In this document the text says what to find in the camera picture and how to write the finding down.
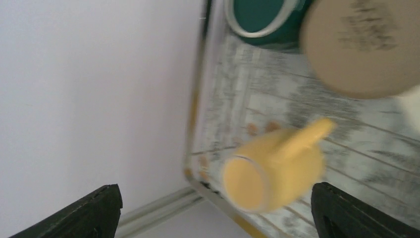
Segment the yellow mug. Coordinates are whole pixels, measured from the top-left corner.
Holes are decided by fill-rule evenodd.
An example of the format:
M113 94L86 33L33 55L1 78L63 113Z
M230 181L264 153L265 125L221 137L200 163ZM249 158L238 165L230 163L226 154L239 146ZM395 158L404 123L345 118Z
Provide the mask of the yellow mug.
M220 170L225 199L247 213L266 213L304 195L325 171L319 143L336 123L321 118L302 129L259 135L227 157Z

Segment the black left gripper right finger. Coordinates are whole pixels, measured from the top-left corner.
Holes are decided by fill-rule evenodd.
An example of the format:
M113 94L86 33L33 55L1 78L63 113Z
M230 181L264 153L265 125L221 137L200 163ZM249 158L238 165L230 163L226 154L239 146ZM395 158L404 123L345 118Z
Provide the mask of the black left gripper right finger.
M418 238L420 231L337 187L316 183L311 211L320 238Z

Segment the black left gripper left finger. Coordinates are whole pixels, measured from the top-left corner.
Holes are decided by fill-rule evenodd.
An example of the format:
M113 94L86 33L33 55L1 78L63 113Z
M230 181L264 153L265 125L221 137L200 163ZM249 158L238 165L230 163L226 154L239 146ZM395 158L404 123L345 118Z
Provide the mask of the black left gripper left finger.
M104 185L13 238L113 238L123 207L117 184Z

